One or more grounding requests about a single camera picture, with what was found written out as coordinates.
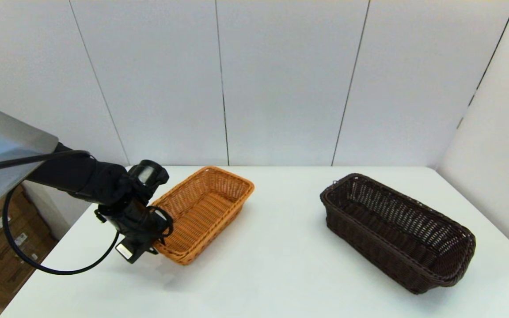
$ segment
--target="wicker basket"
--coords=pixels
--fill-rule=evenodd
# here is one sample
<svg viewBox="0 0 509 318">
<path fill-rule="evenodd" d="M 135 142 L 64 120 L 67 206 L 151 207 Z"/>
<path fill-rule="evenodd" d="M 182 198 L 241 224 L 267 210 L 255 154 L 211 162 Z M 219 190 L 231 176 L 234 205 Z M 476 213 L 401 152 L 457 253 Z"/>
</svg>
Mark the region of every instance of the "wicker basket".
<svg viewBox="0 0 509 318">
<path fill-rule="evenodd" d="M 235 219 L 255 186 L 218 167 L 204 167 L 154 201 L 174 219 L 174 233 L 154 242 L 171 260 L 187 265 Z"/>
<path fill-rule="evenodd" d="M 361 174 L 321 193 L 327 226 L 414 294 L 453 286 L 475 253 L 464 226 Z"/>
</svg>

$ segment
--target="label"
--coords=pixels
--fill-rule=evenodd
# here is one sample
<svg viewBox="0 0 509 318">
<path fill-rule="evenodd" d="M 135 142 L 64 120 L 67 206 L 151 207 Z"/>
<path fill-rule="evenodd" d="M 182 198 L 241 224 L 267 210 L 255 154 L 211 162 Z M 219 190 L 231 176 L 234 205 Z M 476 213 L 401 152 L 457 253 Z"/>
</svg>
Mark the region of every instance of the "label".
<svg viewBox="0 0 509 318">
<path fill-rule="evenodd" d="M 123 255 L 123 257 L 125 257 L 125 258 L 127 258 L 127 259 L 129 259 L 129 258 L 131 258 L 131 256 L 133 256 L 133 253 L 131 253 L 131 251 L 129 251 L 129 250 L 127 249 L 127 247 L 125 247 L 125 245 L 123 245 L 123 244 L 120 244 L 120 243 L 119 243 L 119 245 L 117 245 L 117 247 L 115 247 L 115 249 L 116 249 L 119 253 L 121 253 L 121 255 Z"/>
<path fill-rule="evenodd" d="M 17 238 L 15 238 L 15 244 L 21 246 L 21 244 L 27 239 L 27 235 L 23 232 Z"/>
<path fill-rule="evenodd" d="M 4 227 L 4 217 L 0 217 L 0 229 Z"/>
</svg>

